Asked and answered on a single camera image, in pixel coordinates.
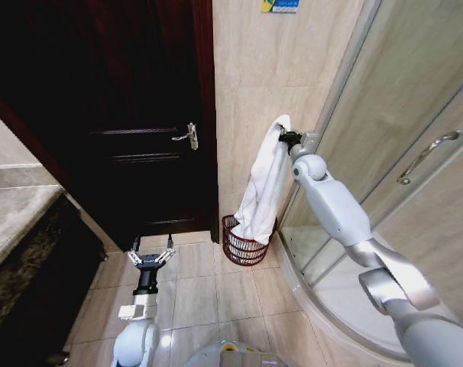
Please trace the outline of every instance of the dark marble cabinet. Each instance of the dark marble cabinet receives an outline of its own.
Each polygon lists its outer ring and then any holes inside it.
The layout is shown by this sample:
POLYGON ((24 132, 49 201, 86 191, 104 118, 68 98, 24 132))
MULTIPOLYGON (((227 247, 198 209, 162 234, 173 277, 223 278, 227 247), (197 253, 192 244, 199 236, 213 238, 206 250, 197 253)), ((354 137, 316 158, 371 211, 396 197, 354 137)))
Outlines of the dark marble cabinet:
POLYGON ((47 365, 62 350, 102 256, 60 196, 0 264, 0 366, 47 365))

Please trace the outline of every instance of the shower enclosure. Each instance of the shower enclosure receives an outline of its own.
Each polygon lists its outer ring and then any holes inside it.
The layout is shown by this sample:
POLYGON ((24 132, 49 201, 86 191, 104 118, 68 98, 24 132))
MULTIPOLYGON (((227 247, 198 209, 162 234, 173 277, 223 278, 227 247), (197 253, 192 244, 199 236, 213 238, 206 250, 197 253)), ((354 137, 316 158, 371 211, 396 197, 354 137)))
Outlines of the shower enclosure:
MULTIPOLYGON (((367 0, 315 131, 316 153, 375 237, 435 285, 443 302, 431 311, 463 323, 463 0, 367 0)), ((362 346, 406 359, 358 283, 365 268, 323 231, 297 185, 279 233, 320 312, 362 346)))

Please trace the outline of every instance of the door frame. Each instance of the door frame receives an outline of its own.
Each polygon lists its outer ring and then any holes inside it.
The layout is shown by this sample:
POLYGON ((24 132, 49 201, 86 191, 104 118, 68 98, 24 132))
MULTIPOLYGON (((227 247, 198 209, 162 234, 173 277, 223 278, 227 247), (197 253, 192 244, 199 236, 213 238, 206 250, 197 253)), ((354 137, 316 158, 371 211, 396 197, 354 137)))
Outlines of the door frame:
MULTIPOLYGON (((204 131, 204 136, 200 136, 199 138, 206 142, 203 145, 206 149, 206 185, 207 192, 209 193, 206 202, 206 212, 208 213, 211 240, 213 242, 219 242, 218 159, 216 150, 212 0, 192 0, 191 6, 193 13, 199 94, 202 103, 202 130, 204 131)), ((90 195, 84 193, 81 187, 78 187, 73 182, 66 170, 64 170, 58 161, 44 148, 38 138, 28 130, 23 120, 10 108, 1 96, 0 119, 57 181, 83 206, 83 209, 100 224, 122 251, 127 249, 128 246, 131 246, 132 239, 118 238, 115 233, 111 232, 110 226, 105 226, 105 220, 98 214, 97 208, 94 208, 90 204, 90 195)))

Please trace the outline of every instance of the red wire basket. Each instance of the red wire basket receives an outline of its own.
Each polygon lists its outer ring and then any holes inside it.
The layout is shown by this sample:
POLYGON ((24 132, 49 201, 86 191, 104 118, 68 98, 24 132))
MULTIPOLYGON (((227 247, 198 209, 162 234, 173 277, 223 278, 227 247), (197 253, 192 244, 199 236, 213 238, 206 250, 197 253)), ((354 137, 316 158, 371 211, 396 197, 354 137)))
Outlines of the red wire basket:
POLYGON ((223 252, 237 265, 252 266, 262 261, 269 248, 270 240, 276 230, 277 219, 266 245, 253 239, 243 239, 232 233, 232 228, 238 224, 234 216, 224 216, 223 224, 223 252))

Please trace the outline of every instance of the shower door handle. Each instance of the shower door handle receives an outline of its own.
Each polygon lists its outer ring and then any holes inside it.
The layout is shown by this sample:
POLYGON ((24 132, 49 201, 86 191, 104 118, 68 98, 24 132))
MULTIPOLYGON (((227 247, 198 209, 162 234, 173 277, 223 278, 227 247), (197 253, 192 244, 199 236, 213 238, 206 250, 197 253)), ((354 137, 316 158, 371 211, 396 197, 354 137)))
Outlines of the shower door handle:
POLYGON ((422 153, 420 153, 419 156, 415 158, 408 168, 398 177, 397 182, 402 185, 407 185, 412 182, 411 179, 408 178, 408 175, 411 174, 413 170, 434 151, 435 148, 446 140, 456 140, 457 138, 459 138, 459 133, 457 131, 452 131, 434 140, 427 148, 422 150, 422 153))
POLYGON ((196 125, 190 122, 189 124, 187 124, 187 130, 187 134, 182 136, 174 136, 172 137, 172 140, 179 141, 189 138, 189 140, 191 141, 191 149, 196 151, 198 149, 198 135, 196 132, 196 125))

